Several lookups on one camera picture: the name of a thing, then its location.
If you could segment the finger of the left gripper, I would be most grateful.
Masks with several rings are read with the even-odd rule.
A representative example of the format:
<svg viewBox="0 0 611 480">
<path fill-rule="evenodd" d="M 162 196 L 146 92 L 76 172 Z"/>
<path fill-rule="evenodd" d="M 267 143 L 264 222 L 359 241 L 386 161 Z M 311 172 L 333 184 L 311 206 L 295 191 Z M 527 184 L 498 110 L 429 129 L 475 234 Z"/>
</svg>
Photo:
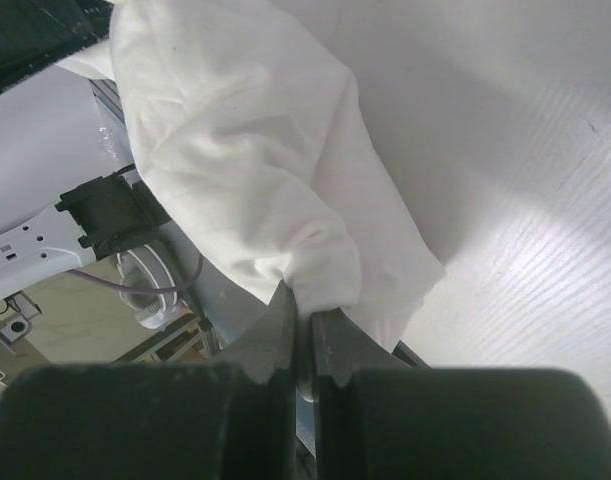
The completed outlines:
<svg viewBox="0 0 611 480">
<path fill-rule="evenodd" d="M 0 0 L 0 95 L 105 40 L 112 10 L 97 0 Z"/>
</svg>

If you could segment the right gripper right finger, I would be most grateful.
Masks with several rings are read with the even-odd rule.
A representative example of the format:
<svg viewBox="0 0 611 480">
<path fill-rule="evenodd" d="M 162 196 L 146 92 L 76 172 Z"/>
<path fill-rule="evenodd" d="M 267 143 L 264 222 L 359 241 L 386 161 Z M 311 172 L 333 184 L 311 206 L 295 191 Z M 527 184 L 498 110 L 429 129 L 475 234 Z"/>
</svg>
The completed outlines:
<svg viewBox="0 0 611 480">
<path fill-rule="evenodd" d="M 312 319 L 321 479 L 416 479 L 415 372 L 340 310 Z"/>
</svg>

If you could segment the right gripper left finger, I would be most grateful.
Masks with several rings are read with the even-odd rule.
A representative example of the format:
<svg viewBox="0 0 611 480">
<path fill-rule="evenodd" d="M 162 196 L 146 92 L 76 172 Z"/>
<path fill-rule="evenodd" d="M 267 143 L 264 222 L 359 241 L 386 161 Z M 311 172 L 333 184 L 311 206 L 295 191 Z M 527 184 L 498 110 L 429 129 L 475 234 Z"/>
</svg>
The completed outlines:
<svg viewBox="0 0 611 480">
<path fill-rule="evenodd" d="M 221 434 L 223 479 L 292 479 L 296 451 L 297 310 L 281 282 L 265 314 L 219 355 L 233 390 Z"/>
</svg>

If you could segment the white t shirt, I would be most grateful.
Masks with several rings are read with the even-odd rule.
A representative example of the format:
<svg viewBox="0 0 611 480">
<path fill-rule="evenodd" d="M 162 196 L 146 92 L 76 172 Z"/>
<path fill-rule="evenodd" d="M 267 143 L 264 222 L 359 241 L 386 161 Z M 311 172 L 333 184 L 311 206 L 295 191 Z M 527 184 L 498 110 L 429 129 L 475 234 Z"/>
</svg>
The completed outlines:
<svg viewBox="0 0 611 480">
<path fill-rule="evenodd" d="M 269 1 L 115 1 L 61 67 L 118 89 L 136 169 L 262 302 L 341 308 L 386 350 L 443 277 L 359 108 L 351 70 Z"/>
</svg>

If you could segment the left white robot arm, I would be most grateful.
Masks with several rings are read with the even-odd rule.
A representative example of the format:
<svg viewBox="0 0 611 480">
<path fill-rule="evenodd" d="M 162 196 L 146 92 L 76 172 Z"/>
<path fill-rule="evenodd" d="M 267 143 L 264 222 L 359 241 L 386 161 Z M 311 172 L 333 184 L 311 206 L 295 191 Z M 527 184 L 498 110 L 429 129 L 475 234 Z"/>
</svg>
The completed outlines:
<svg viewBox="0 0 611 480">
<path fill-rule="evenodd" d="M 155 240 L 111 83 L 59 67 L 105 39 L 105 1 L 0 1 L 0 300 Z"/>
</svg>

